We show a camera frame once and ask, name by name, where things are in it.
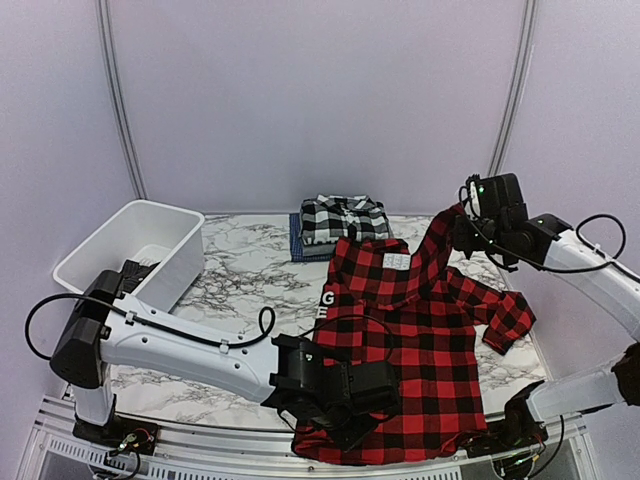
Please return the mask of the red black plaid shirt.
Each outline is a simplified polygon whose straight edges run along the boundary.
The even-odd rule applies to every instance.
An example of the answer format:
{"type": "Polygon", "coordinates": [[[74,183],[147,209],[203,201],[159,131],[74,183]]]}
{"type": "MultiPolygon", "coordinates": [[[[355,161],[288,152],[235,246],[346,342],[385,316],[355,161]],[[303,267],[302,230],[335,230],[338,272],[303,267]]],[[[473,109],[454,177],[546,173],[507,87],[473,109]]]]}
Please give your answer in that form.
{"type": "Polygon", "coordinates": [[[295,454],[337,465],[418,462],[454,454],[486,429],[475,344],[505,354],[531,330],[525,297],[493,289],[449,263],[460,205],[439,212],[416,250],[398,238],[339,240],[314,340],[357,364],[388,360],[400,411],[355,449],[299,425],[295,454]]]}

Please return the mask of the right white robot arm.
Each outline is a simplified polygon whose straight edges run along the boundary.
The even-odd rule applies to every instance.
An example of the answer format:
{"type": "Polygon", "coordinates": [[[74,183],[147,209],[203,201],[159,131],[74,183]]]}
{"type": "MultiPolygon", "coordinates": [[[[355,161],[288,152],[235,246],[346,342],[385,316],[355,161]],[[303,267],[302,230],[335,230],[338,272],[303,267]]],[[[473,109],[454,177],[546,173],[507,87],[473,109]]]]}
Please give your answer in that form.
{"type": "MultiPolygon", "coordinates": [[[[639,277],[617,254],[585,239],[578,227],[552,214],[528,214],[513,173],[472,175],[459,190],[462,211],[455,219],[453,247],[471,255],[500,256],[497,267],[513,272],[519,262],[561,278],[607,312],[633,340],[639,338],[639,277]]],[[[612,405],[639,403],[639,345],[617,359],[560,380],[523,388],[504,407],[495,438],[515,448],[543,424],[572,413],[593,413],[612,405]]]]}

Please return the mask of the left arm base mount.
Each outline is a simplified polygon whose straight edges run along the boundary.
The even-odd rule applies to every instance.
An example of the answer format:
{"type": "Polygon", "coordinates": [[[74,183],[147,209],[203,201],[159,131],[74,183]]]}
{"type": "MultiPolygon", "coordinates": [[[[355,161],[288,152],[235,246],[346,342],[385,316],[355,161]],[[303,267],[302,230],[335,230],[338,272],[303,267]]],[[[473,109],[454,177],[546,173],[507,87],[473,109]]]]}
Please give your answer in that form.
{"type": "Polygon", "coordinates": [[[112,450],[119,447],[129,434],[134,434],[136,436],[133,441],[135,450],[140,454],[152,455],[159,434],[159,425],[117,416],[104,426],[77,420],[72,433],[78,439],[109,447],[112,450]]]}

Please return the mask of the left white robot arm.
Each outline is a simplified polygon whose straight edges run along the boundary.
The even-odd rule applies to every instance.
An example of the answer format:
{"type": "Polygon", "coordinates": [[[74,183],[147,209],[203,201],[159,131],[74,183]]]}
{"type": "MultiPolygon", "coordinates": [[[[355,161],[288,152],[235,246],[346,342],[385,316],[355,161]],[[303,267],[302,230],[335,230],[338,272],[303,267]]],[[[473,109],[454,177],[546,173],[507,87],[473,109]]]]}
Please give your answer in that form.
{"type": "Polygon", "coordinates": [[[226,390],[288,412],[325,432],[342,451],[358,446],[401,410],[399,384],[387,358],[354,364],[335,349],[302,336],[251,340],[205,329],[162,312],[127,293],[124,275],[102,271],[81,294],[49,365],[71,384],[76,417],[106,445],[125,438],[115,414],[112,365],[151,369],[226,390]]]}

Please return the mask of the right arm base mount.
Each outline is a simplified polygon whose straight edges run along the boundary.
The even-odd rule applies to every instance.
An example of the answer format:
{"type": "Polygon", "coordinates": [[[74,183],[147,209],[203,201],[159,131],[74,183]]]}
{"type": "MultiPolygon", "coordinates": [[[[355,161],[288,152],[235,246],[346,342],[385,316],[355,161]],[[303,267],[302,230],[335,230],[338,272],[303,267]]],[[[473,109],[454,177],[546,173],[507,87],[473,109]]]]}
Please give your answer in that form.
{"type": "Polygon", "coordinates": [[[502,454],[531,446],[541,447],[549,438],[547,430],[538,424],[526,431],[518,428],[510,430],[505,421],[490,422],[488,427],[486,432],[463,435],[459,449],[464,450],[468,458],[502,454]]]}

